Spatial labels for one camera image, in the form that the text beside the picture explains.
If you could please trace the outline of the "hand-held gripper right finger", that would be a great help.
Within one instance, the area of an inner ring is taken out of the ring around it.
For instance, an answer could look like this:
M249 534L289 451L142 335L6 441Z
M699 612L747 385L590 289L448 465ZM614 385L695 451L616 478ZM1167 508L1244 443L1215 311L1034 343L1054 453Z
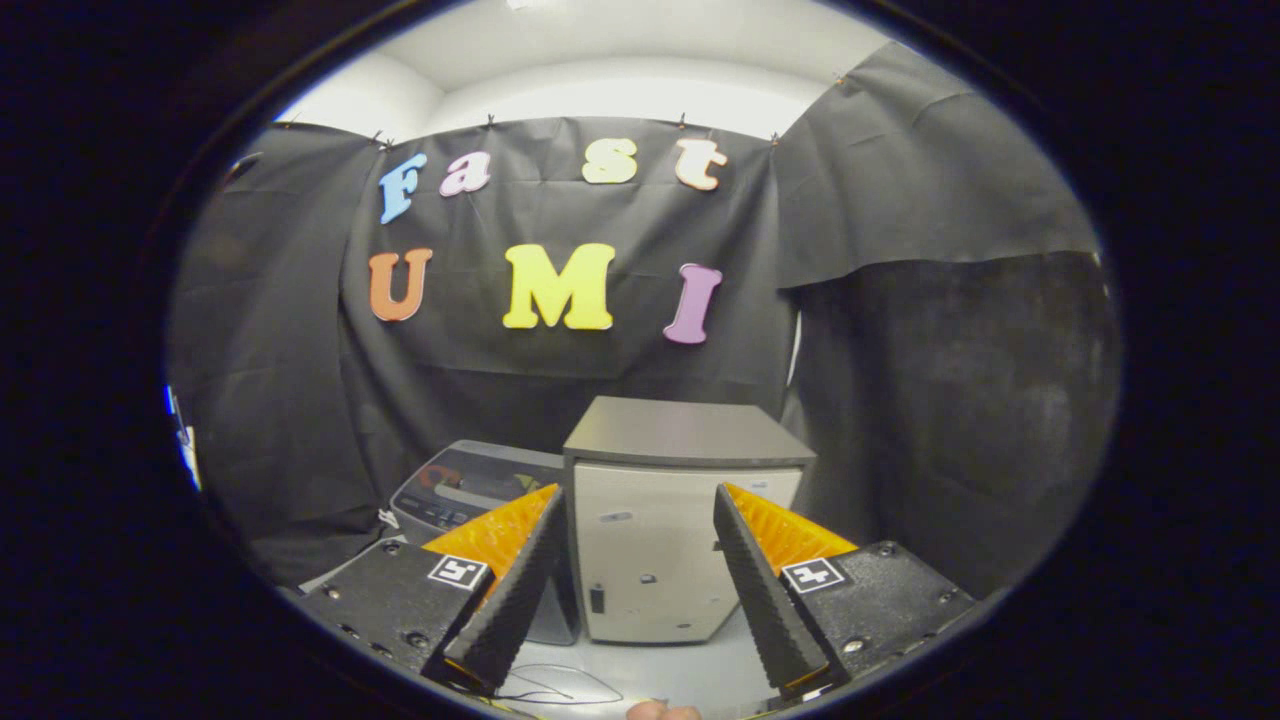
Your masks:
M765 676L783 698L858 684L977 606L900 543L854 544L733 483L717 488L713 524Z

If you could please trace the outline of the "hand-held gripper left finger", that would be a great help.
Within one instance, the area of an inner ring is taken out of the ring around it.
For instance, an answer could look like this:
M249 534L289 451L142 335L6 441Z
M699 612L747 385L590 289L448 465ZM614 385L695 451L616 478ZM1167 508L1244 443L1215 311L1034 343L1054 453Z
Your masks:
M300 601L384 664L493 696L559 561L564 493L545 486L422 544L387 539Z

